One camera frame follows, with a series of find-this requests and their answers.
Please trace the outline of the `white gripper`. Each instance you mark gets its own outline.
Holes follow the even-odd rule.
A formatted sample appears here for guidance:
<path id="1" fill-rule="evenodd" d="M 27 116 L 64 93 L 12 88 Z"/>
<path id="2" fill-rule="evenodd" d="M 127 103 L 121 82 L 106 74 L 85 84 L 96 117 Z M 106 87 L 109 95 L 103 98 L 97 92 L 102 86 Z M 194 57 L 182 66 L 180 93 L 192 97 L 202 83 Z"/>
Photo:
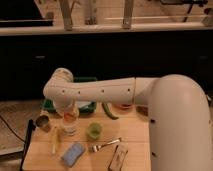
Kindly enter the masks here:
<path id="1" fill-rule="evenodd" d="M 74 100 L 71 100 L 68 103 L 59 103 L 57 101 L 54 101 L 53 106 L 59 115 L 63 115 L 64 113 L 68 113 L 71 115 L 79 114 L 79 110 Z"/>

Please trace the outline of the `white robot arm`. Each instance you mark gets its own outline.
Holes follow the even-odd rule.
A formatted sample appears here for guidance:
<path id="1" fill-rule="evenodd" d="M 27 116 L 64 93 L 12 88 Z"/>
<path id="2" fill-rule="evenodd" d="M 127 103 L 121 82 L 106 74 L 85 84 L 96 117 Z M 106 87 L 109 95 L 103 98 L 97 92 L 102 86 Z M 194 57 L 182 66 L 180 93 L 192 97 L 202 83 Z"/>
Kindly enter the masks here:
<path id="1" fill-rule="evenodd" d="M 211 112 L 204 90 L 188 76 L 132 77 L 76 83 L 56 69 L 43 88 L 57 112 L 73 101 L 146 106 L 151 171 L 213 171 Z"/>

